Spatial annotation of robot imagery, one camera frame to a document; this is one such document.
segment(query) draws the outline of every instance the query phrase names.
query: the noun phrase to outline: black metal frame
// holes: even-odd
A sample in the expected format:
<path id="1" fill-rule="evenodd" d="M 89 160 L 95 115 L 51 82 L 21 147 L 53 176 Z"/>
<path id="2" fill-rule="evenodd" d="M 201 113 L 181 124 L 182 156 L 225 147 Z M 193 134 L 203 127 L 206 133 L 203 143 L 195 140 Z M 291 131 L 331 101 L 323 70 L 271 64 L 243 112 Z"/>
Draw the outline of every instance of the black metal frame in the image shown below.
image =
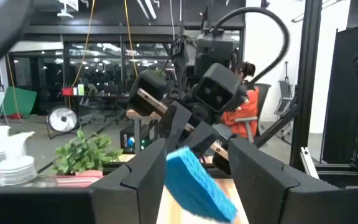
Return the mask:
<path id="1" fill-rule="evenodd" d="M 321 20 L 321 0 L 306 0 L 298 74 L 300 113 L 295 118 L 290 165 L 304 171 L 300 148 L 307 147 Z M 349 164 L 316 164 L 319 178 L 337 187 L 358 187 L 358 169 Z"/>
<path id="2" fill-rule="evenodd" d="M 314 77 L 320 32 L 322 0 L 306 0 L 298 71 L 298 102 L 300 111 L 294 119 L 290 165 L 304 170 L 301 147 L 307 147 L 313 101 Z"/>

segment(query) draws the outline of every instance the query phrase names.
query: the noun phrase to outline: blue sponge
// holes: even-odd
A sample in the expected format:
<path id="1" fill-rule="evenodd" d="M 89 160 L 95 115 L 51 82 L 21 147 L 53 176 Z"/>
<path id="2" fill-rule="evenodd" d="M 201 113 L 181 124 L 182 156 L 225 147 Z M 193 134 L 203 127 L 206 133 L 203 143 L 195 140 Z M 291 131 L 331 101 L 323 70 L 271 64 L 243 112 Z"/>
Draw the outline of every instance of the blue sponge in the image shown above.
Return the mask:
<path id="1" fill-rule="evenodd" d="M 208 175 L 189 147 L 167 156 L 165 186 L 179 205 L 219 222 L 232 222 L 237 209 Z"/>

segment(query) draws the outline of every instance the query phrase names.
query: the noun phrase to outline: wooden table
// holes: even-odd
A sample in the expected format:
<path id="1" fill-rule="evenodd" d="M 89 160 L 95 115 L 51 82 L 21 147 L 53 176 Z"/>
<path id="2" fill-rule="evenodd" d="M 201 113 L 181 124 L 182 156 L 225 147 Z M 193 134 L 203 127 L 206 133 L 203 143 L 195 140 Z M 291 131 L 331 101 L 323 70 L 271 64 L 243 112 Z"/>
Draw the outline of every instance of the wooden table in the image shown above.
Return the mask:
<path id="1" fill-rule="evenodd" d="M 122 155 L 120 161 L 126 162 L 132 159 L 135 155 Z M 232 179 L 216 179 L 215 180 L 223 192 L 229 199 L 232 200 L 238 210 L 238 215 L 235 224 L 249 224 L 244 208 L 242 207 L 241 200 L 238 196 L 236 186 Z M 162 190 L 160 211 L 157 217 L 157 224 L 208 224 L 218 223 L 211 220 L 192 215 L 190 212 L 182 209 L 179 204 L 173 199 L 169 191 L 164 187 Z"/>

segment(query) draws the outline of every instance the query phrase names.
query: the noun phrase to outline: gray floor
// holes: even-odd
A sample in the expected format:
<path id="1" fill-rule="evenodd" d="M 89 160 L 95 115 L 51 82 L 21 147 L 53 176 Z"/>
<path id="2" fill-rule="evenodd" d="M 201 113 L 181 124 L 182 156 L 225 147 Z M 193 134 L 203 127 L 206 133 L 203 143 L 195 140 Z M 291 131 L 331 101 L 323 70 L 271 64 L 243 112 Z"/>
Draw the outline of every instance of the gray floor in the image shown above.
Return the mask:
<path id="1" fill-rule="evenodd" d="M 67 134 L 50 140 L 47 136 L 46 126 L 43 124 L 44 120 L 44 117 L 31 117 L 25 120 L 24 123 L 18 121 L 10 122 L 11 134 L 25 131 L 36 132 L 32 138 L 27 140 L 27 154 L 35 158 L 35 166 L 37 169 L 41 169 L 49 162 L 53 161 L 56 158 L 55 149 L 75 137 L 74 134 Z M 91 134 L 102 124 L 103 121 L 95 121 L 93 124 L 85 126 L 83 131 L 85 134 Z M 105 130 L 103 134 L 106 134 L 111 138 L 112 147 L 119 147 L 119 132 L 122 128 L 125 128 L 128 125 L 130 125 L 130 121 L 122 120 L 118 125 L 113 123 L 109 129 Z M 321 152 L 321 140 L 322 134 L 310 134 L 309 136 L 308 148 L 317 161 L 319 161 Z M 288 163 L 290 159 L 290 149 L 290 145 L 277 137 L 273 137 L 268 141 L 267 145 L 260 150 L 284 163 Z"/>

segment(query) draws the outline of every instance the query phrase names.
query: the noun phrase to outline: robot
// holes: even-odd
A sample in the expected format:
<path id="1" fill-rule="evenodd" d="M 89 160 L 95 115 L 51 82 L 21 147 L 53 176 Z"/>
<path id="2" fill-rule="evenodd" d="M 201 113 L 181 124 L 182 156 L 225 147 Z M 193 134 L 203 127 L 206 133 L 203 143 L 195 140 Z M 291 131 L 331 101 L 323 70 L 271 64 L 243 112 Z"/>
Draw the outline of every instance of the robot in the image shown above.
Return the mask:
<path id="1" fill-rule="evenodd" d="M 6 27 L 0 29 L 6 30 L 5 35 L 0 33 L 0 58 L 19 39 L 31 4 L 31 0 L 0 0 L 0 15 L 12 14 L 0 16 L 1 26 L 7 24 L 4 21 L 7 18 L 12 24 L 8 30 Z M 19 223 L 24 221 L 23 218 L 33 223 L 36 220 L 39 223 L 155 223 L 158 211 L 155 208 L 159 205 L 163 187 L 165 151 L 183 145 L 190 146 L 195 154 L 202 154 L 211 147 L 222 160 L 227 161 L 226 165 L 252 224 L 358 223 L 358 189 L 339 189 L 260 152 L 256 145 L 266 141 L 267 137 L 254 144 L 246 139 L 231 138 L 227 148 L 215 142 L 218 135 L 211 123 L 223 111 L 232 110 L 246 99 L 246 89 L 227 68 L 227 56 L 231 57 L 233 49 L 220 26 L 231 17 L 247 12 L 268 15 L 282 28 L 285 40 L 282 51 L 273 64 L 252 82 L 268 73 L 288 50 L 287 28 L 265 9 L 245 7 L 229 13 L 213 29 L 206 30 L 198 37 L 195 75 L 200 77 L 200 81 L 184 99 L 178 99 L 168 106 L 161 103 L 166 83 L 153 78 L 147 71 L 135 81 L 129 101 L 132 108 L 143 116 L 154 111 L 162 117 L 158 124 L 162 138 L 149 146 L 154 150 L 146 149 L 88 189 L 1 187 L 0 223 Z M 181 42 L 177 46 L 177 49 L 183 50 Z M 283 122 L 278 122 L 267 132 L 274 135 L 275 128 L 278 131 Z M 119 206 L 117 200 L 124 196 L 128 200 L 126 207 Z M 39 209 L 41 206 L 37 203 L 43 199 L 44 207 Z M 19 208 L 14 206 L 17 200 L 22 202 Z M 139 215 L 128 212 L 132 207 L 140 211 Z M 51 215 L 52 210 L 58 209 L 65 213 Z M 29 211 L 25 217 L 19 212 L 23 210 Z"/>

